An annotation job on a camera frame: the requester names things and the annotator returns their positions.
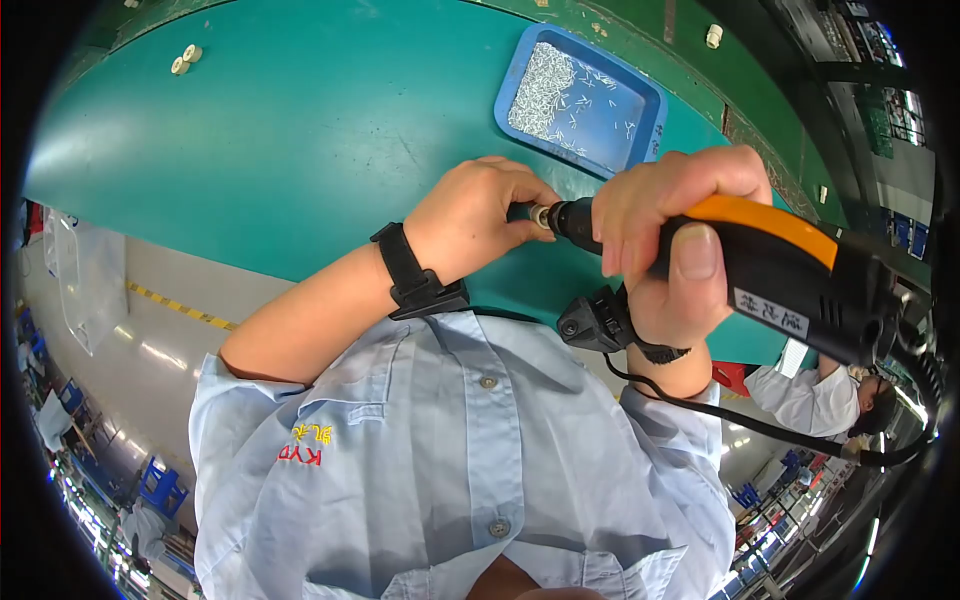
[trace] white sign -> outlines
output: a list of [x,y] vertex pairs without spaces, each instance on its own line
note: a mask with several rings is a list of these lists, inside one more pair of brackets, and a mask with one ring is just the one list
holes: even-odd
[[761,321],[782,329],[788,334],[806,339],[806,331],[810,327],[810,319],[804,315],[784,308],[776,302],[770,302],[760,296],[744,292],[740,288],[733,288],[733,298],[736,307],[741,311],[757,317]]

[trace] factory floor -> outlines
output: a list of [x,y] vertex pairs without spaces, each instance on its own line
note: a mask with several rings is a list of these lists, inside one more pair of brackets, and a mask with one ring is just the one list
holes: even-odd
[[[196,471],[187,437],[190,405],[204,357],[216,353],[228,331],[128,291],[129,314],[91,357],[66,326],[59,283],[44,267],[42,241],[35,238],[19,254],[21,296],[46,338],[53,361],[103,412],[106,433],[117,432],[108,451],[131,472],[158,455],[192,490]],[[133,238],[127,238],[126,261],[129,281],[235,323],[293,285]],[[622,380],[607,370],[600,354],[583,351],[581,357],[615,394],[620,393]],[[751,416],[762,415],[749,399],[730,393],[724,394],[722,404]],[[775,452],[786,448],[784,443],[729,423],[724,423],[723,440],[730,451],[721,459],[721,479],[737,488]],[[735,446],[738,440],[749,441]],[[178,518],[196,531],[192,495]]]

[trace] shirt button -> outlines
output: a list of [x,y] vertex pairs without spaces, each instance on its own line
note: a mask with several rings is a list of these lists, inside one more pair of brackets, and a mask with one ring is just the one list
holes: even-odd
[[503,538],[510,533],[510,523],[505,519],[498,519],[490,526],[490,535],[495,538]]

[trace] black clamp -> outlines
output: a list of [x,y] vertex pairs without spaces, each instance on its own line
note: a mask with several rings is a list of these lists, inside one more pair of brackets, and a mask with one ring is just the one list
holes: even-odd
[[594,292],[592,298],[574,299],[557,320],[557,330],[571,346],[607,354],[636,344],[655,365],[671,363],[690,352],[690,348],[647,344],[641,340],[630,319],[627,288],[622,284],[616,292],[605,285]]
[[370,241],[379,246],[380,255],[394,281],[390,297],[399,306],[389,315],[394,321],[463,310],[469,306],[470,296],[462,279],[444,287],[432,269],[420,266],[403,233],[402,223],[388,223],[372,235]]

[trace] green workbench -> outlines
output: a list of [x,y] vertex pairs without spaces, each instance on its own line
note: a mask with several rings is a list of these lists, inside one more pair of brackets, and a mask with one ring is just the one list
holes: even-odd
[[[517,143],[492,107],[530,21],[477,4],[240,0],[137,37],[49,107],[24,195],[181,252],[299,281],[402,220],[464,159],[529,164],[565,199],[602,181]],[[179,77],[188,44],[201,60]],[[729,143],[672,93],[661,151]],[[776,202],[786,207],[777,196]],[[474,305],[553,324],[604,279],[565,241],[471,276]],[[774,362],[784,337],[734,315],[718,360]]]

